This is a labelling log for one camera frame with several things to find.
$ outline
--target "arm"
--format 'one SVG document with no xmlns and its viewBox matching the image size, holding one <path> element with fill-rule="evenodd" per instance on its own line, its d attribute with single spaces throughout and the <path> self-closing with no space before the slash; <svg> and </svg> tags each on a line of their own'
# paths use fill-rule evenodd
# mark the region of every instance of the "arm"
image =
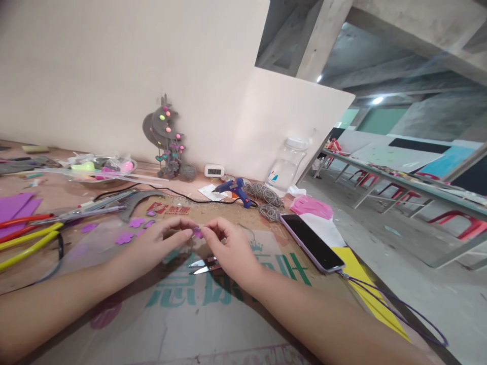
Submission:
<svg viewBox="0 0 487 365">
<path fill-rule="evenodd" d="M 323 363 L 431 364 L 369 314 L 262 266 L 240 227 L 218 218 L 202 233 L 225 272 Z"/>
<path fill-rule="evenodd" d="M 111 261 L 0 297 L 0 363 L 13 363 L 49 340 L 104 298 L 153 269 L 192 235 L 185 218 L 154 224 Z M 184 229 L 164 239 L 169 229 Z"/>
</svg>

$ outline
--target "small white clock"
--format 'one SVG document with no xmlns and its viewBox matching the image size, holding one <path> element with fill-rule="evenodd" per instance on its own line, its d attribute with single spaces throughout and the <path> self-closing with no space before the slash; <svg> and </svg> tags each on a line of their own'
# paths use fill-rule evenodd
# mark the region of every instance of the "small white clock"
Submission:
<svg viewBox="0 0 487 365">
<path fill-rule="evenodd" d="M 222 177 L 225 174 L 225 167 L 217 164 L 206 164 L 204 166 L 204 175 L 206 177 Z"/>
</svg>

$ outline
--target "concrete floor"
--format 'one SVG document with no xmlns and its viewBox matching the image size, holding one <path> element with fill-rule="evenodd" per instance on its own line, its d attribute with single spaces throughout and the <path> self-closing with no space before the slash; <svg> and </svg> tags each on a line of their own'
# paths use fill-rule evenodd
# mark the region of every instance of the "concrete floor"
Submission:
<svg viewBox="0 0 487 365">
<path fill-rule="evenodd" d="M 440 204 L 407 218 L 410 205 L 379 214 L 388 201 L 367 198 L 357 209 L 351 205 L 364 191 L 354 188 L 345 176 L 333 183 L 341 166 L 322 170 L 322 180 L 306 176 L 299 188 L 333 207 L 334 222 L 345 242 L 402 300 L 429 318 L 448 338 L 449 351 L 463 365 L 485 365 L 487 359 L 487 269 L 473 272 L 458 262 L 433 269 L 431 262 L 461 245 L 454 235 L 467 223 L 456 218 L 448 226 L 430 225 L 425 220 L 450 210 Z M 387 230 L 392 228 L 400 234 Z M 460 261 L 470 265 L 485 258 L 481 247 Z"/>
</svg>

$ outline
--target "blue glue gun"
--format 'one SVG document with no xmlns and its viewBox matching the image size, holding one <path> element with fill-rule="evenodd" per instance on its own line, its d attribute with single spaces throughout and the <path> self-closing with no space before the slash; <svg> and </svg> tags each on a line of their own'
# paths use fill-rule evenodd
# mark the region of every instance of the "blue glue gun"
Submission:
<svg viewBox="0 0 487 365">
<path fill-rule="evenodd" d="M 244 208 L 250 208 L 252 206 L 252 201 L 249 199 L 247 194 L 242 190 L 244 187 L 245 183 L 243 182 L 244 179 L 241 177 L 237 177 L 233 181 L 227 181 L 224 182 L 223 184 L 218 185 L 215 190 L 213 190 L 214 193 L 222 193 L 224 191 L 231 191 L 234 192 L 238 195 L 238 197 L 242 200 L 244 203 L 243 206 Z"/>
</svg>

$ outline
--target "ceiling light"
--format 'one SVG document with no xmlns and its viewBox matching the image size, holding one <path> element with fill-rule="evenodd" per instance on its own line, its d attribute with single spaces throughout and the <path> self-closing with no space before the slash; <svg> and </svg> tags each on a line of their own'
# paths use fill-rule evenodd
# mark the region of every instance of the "ceiling light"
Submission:
<svg viewBox="0 0 487 365">
<path fill-rule="evenodd" d="M 380 103 L 382 103 L 383 100 L 384 100 L 384 98 L 382 96 L 379 96 L 378 98 L 375 98 L 372 101 L 372 104 L 374 104 L 374 105 L 380 104 Z"/>
</svg>

